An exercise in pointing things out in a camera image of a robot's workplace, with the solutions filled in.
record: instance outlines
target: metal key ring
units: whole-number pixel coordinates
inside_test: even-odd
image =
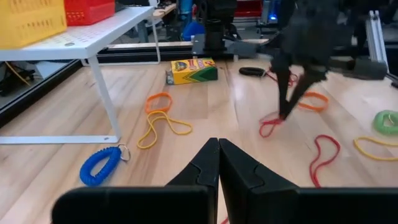
[[[119,144],[118,145],[118,148],[120,148],[120,147],[123,147],[123,150],[122,150],[122,154],[120,155],[120,159],[122,160],[122,161],[124,161],[124,162],[128,162],[130,159],[131,159],[131,153],[130,153],[130,150],[129,150],[129,148],[127,148],[127,146],[125,145],[125,144]],[[128,159],[125,159],[124,157],[123,157],[123,152],[124,151],[127,151],[128,152],[128,155],[129,155],[129,158]]]

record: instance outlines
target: yellow rubber band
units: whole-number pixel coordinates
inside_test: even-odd
[[[158,116],[158,117],[156,117],[155,119],[150,120],[150,117],[151,117],[152,115],[154,115],[154,114],[162,114],[163,116]],[[155,121],[160,120],[160,119],[165,119],[165,120],[167,121],[167,123],[169,124],[170,129],[171,129],[175,134],[178,134],[178,135],[185,135],[185,134],[189,134],[189,133],[192,132],[192,129],[193,129],[193,128],[192,128],[192,125],[191,125],[191,124],[186,123],[186,122],[183,122],[183,121],[179,121],[179,120],[176,120],[176,119],[169,118],[169,116],[167,116],[167,114],[164,113],[163,111],[153,111],[153,112],[149,113],[148,116],[147,116],[147,121],[148,121],[148,124],[149,124],[149,129],[148,129],[148,131],[138,140],[138,142],[137,142],[137,147],[138,147],[138,148],[140,148],[140,149],[148,149],[148,148],[152,147],[153,145],[155,145],[155,143],[156,143],[156,141],[157,141],[157,133],[156,133],[156,130],[155,130],[155,127],[154,127],[154,123],[155,123]],[[172,122],[177,123],[177,124],[186,125],[186,126],[188,126],[190,129],[189,129],[188,131],[178,132],[178,131],[176,131],[176,130],[173,128]],[[141,142],[142,142],[146,137],[148,137],[148,135],[150,134],[151,131],[153,131],[153,133],[155,134],[155,139],[154,139],[149,145],[147,145],[147,146],[141,145]]]
[[[374,155],[372,155],[372,154],[370,154],[370,153],[368,153],[368,152],[365,152],[365,150],[363,150],[363,149],[359,146],[359,143],[358,143],[359,140],[371,141],[371,142],[373,142],[373,143],[376,143],[376,144],[379,144],[379,145],[382,145],[382,146],[398,147],[398,144],[383,142],[383,141],[380,141],[380,140],[377,140],[377,139],[374,139],[374,138],[371,138],[371,137],[365,137],[365,136],[362,136],[362,137],[359,137],[359,138],[357,138],[357,139],[354,139],[354,146],[355,146],[355,148],[356,148],[359,152],[361,152],[362,154],[364,154],[365,156],[367,156],[367,157],[369,157],[369,158],[371,158],[371,159],[377,160],[377,161],[398,161],[398,157],[390,157],[390,158],[378,157],[378,156],[374,156]]]

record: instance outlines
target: red basket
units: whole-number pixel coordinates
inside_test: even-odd
[[[113,16],[114,0],[65,0],[68,26],[92,25]]]

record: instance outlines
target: yellow crayon box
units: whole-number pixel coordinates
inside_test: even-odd
[[[211,58],[177,60],[171,64],[172,69],[166,72],[166,83],[169,85],[218,79],[216,64]]]

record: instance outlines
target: metal frame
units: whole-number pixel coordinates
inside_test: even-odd
[[[366,20],[366,35],[371,60],[386,63],[389,72],[379,11],[369,11],[369,19]]]

